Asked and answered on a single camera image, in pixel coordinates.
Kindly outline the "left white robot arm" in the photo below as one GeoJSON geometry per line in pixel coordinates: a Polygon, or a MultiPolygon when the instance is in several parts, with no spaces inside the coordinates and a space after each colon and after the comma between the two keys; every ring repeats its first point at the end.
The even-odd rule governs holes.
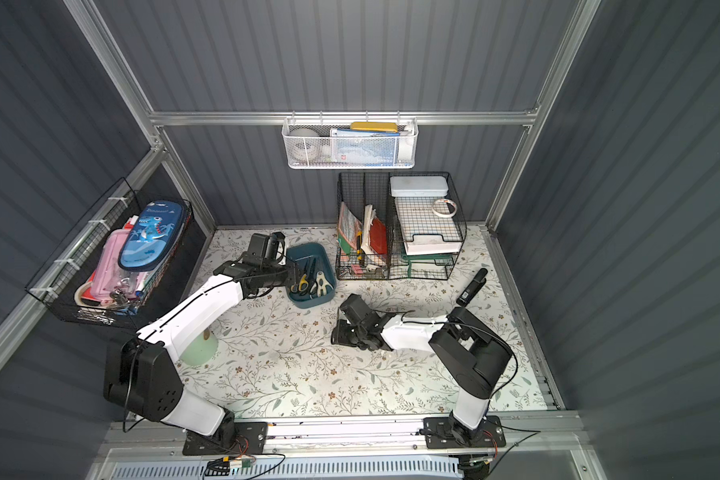
{"type": "Polygon", "coordinates": [[[296,282],[281,232],[254,234],[237,259],[219,265],[208,280],[171,311],[135,334],[120,334],[107,349],[103,397],[143,420],[185,429],[218,445],[237,437],[235,415],[189,391],[176,363],[223,313],[244,300],[296,282]]]}

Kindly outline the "yellow black scissors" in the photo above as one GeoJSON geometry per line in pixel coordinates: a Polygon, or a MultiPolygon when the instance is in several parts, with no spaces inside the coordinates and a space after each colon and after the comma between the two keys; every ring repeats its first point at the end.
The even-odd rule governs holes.
{"type": "Polygon", "coordinates": [[[316,259],[310,257],[304,265],[304,270],[296,284],[291,286],[290,292],[298,296],[306,296],[310,293],[314,283],[314,271],[316,268],[316,259]]]}

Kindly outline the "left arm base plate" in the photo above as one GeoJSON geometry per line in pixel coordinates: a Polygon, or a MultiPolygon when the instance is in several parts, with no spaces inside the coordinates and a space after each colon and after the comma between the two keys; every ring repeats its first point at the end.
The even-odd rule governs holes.
{"type": "Polygon", "coordinates": [[[259,455],[263,453],[267,422],[226,423],[210,436],[188,431],[182,448],[184,456],[259,455]]]}

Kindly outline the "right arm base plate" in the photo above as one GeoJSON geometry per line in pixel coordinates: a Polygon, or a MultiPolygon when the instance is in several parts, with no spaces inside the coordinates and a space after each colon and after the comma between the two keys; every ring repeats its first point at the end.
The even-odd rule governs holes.
{"type": "Polygon", "coordinates": [[[484,416],[478,427],[469,429],[453,416],[426,417],[418,432],[425,437],[428,449],[492,448],[506,446],[506,438],[500,418],[484,416]]]}

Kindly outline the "teal plastic storage box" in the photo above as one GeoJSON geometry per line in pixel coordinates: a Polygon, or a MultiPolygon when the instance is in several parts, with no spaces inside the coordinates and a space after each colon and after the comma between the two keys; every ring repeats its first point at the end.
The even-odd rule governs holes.
{"type": "Polygon", "coordinates": [[[291,246],[287,258],[298,267],[296,283],[288,290],[288,298],[298,309],[323,305],[336,293],[336,278],[325,248],[315,242],[291,246]]]}

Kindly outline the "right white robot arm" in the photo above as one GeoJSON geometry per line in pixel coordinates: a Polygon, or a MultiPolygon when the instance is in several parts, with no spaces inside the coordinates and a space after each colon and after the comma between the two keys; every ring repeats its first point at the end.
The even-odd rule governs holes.
{"type": "Polygon", "coordinates": [[[409,311],[371,308],[357,294],[339,307],[331,333],[334,345],[364,351],[415,350],[433,354],[459,387],[451,418],[454,435],[473,435],[499,390],[499,381],[515,359],[509,344],[463,305],[432,318],[409,311]]]}

